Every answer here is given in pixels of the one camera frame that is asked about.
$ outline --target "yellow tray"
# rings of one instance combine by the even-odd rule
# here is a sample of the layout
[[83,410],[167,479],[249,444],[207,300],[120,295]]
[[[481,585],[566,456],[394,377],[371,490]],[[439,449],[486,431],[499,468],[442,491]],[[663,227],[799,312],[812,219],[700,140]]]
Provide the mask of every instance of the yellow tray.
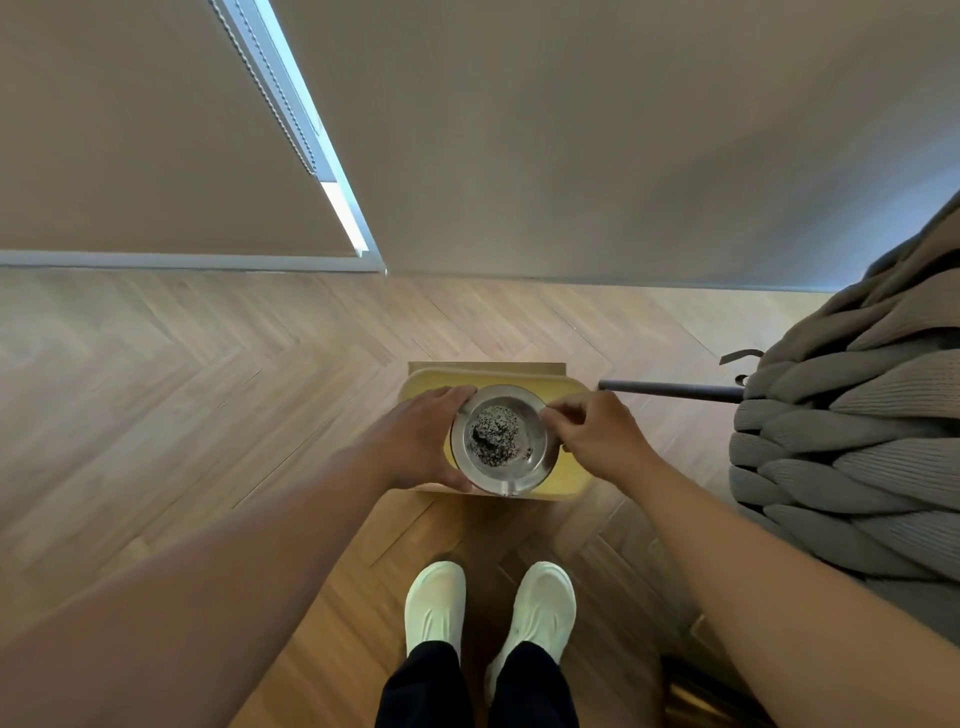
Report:
[[[588,388],[576,379],[563,376],[559,372],[565,371],[563,364],[536,364],[505,362],[457,362],[430,366],[427,362],[411,362],[407,380],[400,387],[397,401],[409,400],[420,392],[437,387],[455,387],[459,384],[472,384],[475,387],[486,387],[491,384],[514,384],[525,387],[549,402],[563,395],[575,392],[586,392]],[[450,452],[450,440],[447,438],[444,445],[446,459],[456,465],[453,454]],[[545,498],[548,500],[564,500],[577,497],[587,487],[590,474],[585,471],[573,455],[564,450],[560,451],[557,464],[553,472],[530,493],[521,497]]]

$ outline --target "foot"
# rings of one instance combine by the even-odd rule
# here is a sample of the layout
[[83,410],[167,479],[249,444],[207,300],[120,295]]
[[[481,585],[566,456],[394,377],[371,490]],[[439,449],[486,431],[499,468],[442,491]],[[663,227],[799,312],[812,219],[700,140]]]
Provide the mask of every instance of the foot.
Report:
[[516,590],[510,634],[487,668],[487,702],[493,702],[496,679],[518,644],[538,644],[559,663],[576,618],[577,598],[566,571],[548,561],[530,567]]
[[466,606],[467,580],[458,565],[438,561],[421,571],[403,610],[407,654],[420,643],[439,640],[452,644],[459,659]]

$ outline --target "wooden floor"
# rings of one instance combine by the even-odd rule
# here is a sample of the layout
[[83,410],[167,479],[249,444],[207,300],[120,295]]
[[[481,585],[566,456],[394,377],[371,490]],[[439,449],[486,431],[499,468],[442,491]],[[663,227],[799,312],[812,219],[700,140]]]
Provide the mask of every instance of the wooden floor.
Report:
[[[309,476],[391,406],[409,360],[563,361],[601,376],[732,383],[818,294],[363,275],[0,270],[0,639],[248,498]],[[732,407],[628,398],[652,443],[719,497]],[[563,668],[582,723],[657,723],[658,654],[705,649],[643,515],[610,485],[572,503],[391,493],[236,726],[371,726],[416,573],[468,574],[480,675],[524,570],[570,572]],[[483,708],[477,700],[478,713]]]

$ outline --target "gray knit blanket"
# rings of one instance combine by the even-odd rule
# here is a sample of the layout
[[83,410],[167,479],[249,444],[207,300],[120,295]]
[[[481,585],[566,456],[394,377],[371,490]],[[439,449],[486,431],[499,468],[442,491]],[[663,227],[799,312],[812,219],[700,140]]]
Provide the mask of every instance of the gray knit blanket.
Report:
[[960,644],[960,193],[746,381],[744,516]]

